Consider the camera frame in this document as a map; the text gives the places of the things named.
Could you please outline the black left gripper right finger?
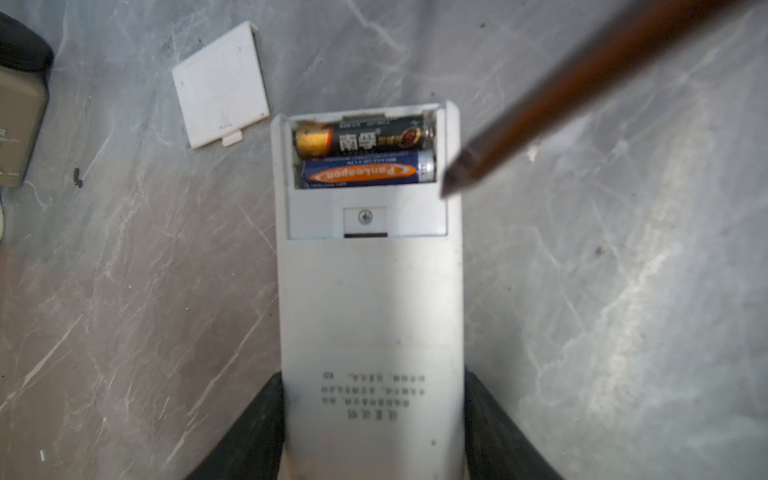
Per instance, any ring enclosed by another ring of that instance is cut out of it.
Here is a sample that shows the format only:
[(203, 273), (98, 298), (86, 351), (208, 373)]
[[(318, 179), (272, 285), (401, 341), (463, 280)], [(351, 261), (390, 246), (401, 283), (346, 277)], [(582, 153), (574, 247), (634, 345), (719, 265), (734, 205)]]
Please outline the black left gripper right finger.
[(562, 480), (470, 370), (464, 374), (464, 423), (471, 479)]

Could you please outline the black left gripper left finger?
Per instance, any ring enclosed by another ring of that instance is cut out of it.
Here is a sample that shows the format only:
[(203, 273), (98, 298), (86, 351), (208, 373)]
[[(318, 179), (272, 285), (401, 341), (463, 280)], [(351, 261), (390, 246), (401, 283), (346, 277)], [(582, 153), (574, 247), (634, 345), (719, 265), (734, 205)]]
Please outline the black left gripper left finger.
[(278, 371), (186, 479), (278, 479), (284, 441), (285, 394)]

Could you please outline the white air conditioner remote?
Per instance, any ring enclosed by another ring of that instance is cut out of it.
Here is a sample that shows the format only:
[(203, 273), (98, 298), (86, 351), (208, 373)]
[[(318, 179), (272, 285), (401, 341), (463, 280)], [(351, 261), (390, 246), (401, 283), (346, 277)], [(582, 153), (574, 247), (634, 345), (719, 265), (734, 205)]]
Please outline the white air conditioner remote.
[(308, 189), (271, 125), (288, 479), (460, 479), (462, 206), (442, 184)]

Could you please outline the white battery cover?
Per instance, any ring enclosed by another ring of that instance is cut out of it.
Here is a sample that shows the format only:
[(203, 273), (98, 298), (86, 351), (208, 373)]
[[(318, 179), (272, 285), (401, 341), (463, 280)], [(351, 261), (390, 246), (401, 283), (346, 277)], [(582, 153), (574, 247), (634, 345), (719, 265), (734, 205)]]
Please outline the white battery cover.
[(270, 116), (257, 27), (245, 21), (172, 69), (189, 145), (228, 147)]

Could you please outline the black yellow handled screwdriver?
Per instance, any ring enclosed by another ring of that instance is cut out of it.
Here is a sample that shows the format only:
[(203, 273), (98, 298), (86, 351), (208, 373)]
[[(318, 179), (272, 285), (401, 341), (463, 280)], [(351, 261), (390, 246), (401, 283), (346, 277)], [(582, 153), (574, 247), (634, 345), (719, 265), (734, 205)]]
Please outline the black yellow handled screwdriver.
[(743, 1), (634, 1), (465, 143), (440, 196), (474, 187), (537, 138)]

